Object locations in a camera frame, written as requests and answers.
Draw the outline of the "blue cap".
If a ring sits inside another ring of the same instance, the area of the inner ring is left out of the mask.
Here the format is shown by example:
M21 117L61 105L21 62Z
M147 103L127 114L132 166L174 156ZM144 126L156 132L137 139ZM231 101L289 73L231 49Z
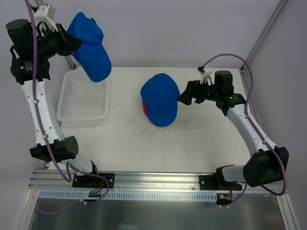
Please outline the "blue cap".
M73 18L67 32L82 43L74 51L73 57L83 67L89 79L92 82L106 79L111 73L112 64L103 47L103 31L95 20L79 12Z
M141 88L140 95L145 100L150 122L157 127L166 127L177 117L177 97L180 92L175 81L167 74L151 77Z

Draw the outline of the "pink cap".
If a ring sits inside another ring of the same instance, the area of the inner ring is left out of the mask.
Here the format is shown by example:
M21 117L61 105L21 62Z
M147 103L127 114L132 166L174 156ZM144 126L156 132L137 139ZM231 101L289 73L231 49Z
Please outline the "pink cap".
M147 110L147 105L146 105L145 100L142 100L142 107L143 107L144 114L149 118L148 110Z

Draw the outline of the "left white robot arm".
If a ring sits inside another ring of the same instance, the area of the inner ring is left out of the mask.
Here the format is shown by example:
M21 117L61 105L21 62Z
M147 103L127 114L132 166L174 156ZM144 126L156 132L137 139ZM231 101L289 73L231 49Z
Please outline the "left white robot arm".
M73 168L90 187L100 183L97 167L79 153L76 137L65 137L59 126L50 96L49 58L72 54L81 40L69 35L61 24L51 30L47 24L41 29L26 19L6 24L13 45L11 73L20 84L30 107L35 125L36 146L30 149L33 158L59 163Z

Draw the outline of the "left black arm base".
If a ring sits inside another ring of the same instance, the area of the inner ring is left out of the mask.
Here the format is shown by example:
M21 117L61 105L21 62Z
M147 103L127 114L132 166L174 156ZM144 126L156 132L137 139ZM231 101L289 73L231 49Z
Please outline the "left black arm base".
M110 189L114 188L116 176L114 173L100 172L99 175L104 177L108 181ZM98 188L99 186L101 186L102 188L107 188L106 182L101 178L89 175L74 175L74 179L72 182L72 187L74 188Z

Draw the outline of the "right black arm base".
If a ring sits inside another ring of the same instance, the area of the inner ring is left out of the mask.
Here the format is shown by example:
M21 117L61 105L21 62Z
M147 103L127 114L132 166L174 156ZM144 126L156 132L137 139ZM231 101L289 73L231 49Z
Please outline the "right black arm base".
M217 178L213 174L210 175L199 175L199 186L200 190L206 191L241 191L242 185L237 182L226 182L222 179Z

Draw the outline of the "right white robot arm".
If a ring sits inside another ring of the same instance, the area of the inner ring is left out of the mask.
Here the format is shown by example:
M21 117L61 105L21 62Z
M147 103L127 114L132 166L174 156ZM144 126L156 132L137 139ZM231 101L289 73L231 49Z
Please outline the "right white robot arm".
M215 72L214 79L203 72L201 80L187 83L187 87L177 98L178 102L191 105L205 100L213 101L236 127L249 153L249 161L242 166L222 166L217 168L211 181L219 189L226 189L232 182L247 183L251 187L284 180L289 152L271 141L252 114L246 109L246 100L234 92L233 75L230 71Z

